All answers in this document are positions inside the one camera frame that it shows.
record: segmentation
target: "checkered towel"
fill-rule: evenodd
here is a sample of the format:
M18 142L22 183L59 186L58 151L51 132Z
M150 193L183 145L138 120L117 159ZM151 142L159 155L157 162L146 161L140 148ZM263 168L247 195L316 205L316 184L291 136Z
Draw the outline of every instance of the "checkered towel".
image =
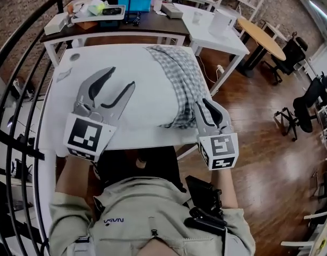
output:
M197 101L203 109L207 122L212 123L211 114L202 102L202 98L206 98L209 94L204 86L200 68L191 55L176 46L154 45L146 49L161 64L178 100L177 116L173 122L161 127L180 129L196 127L194 104Z

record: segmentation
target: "yellow object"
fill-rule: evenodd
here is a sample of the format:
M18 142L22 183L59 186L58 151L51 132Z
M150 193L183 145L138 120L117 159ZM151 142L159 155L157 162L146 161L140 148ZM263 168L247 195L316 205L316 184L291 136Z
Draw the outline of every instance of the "yellow object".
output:
M238 19L238 24L262 47L276 58L285 61L286 57L283 50L269 35L261 28L246 19Z

